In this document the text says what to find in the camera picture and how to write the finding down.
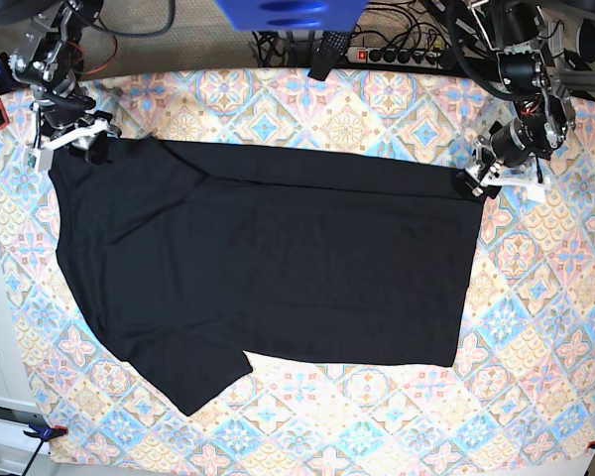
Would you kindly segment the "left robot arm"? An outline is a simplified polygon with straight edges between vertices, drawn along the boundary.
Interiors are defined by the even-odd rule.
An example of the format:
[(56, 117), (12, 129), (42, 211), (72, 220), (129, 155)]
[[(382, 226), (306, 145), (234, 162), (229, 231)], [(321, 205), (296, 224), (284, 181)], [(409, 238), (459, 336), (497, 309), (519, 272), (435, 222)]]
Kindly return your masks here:
[(575, 110), (560, 78), (563, 28), (548, 26), (541, 10), (522, 1), (467, 1), (482, 40), (495, 55), (500, 88), (477, 71), (462, 51), (456, 31), (457, 7), (446, 10), (454, 54), (463, 71), (492, 96), (508, 101), (516, 117), (494, 123), (473, 143), (460, 180), (476, 197), (494, 198), (502, 186), (524, 188), (530, 200), (544, 200), (550, 179), (540, 163), (548, 161), (575, 127)]

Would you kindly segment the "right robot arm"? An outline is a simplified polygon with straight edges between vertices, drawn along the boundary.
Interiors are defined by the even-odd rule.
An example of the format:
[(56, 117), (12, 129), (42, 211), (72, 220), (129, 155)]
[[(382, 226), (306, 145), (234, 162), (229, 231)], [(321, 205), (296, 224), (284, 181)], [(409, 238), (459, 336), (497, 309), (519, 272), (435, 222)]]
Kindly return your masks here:
[(61, 1), (36, 15), (26, 40), (9, 57), (14, 79), (33, 94), (32, 153), (37, 161), (65, 150), (92, 164), (108, 161), (108, 139), (121, 131), (110, 113), (96, 108), (78, 81), (78, 43), (101, 1)]

